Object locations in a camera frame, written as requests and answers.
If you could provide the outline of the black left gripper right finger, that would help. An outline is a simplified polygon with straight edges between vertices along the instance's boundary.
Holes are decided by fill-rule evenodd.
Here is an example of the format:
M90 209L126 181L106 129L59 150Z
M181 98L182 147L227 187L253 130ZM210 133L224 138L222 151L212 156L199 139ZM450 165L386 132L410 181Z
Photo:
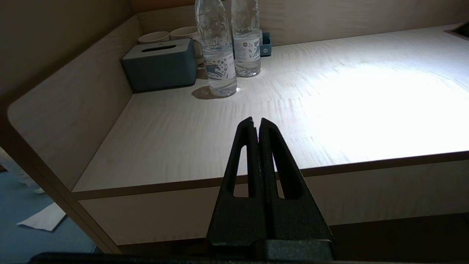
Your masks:
M303 174L280 129L266 118L260 124L259 150L269 237L332 250L333 235Z

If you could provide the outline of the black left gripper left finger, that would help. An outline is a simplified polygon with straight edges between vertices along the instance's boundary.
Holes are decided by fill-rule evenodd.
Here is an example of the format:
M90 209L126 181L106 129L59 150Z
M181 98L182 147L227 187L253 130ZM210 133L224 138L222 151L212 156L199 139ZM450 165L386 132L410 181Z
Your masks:
M243 147L247 151L248 196L235 197ZM206 241L209 250L248 250L266 236L258 136L253 119L248 117L237 126Z

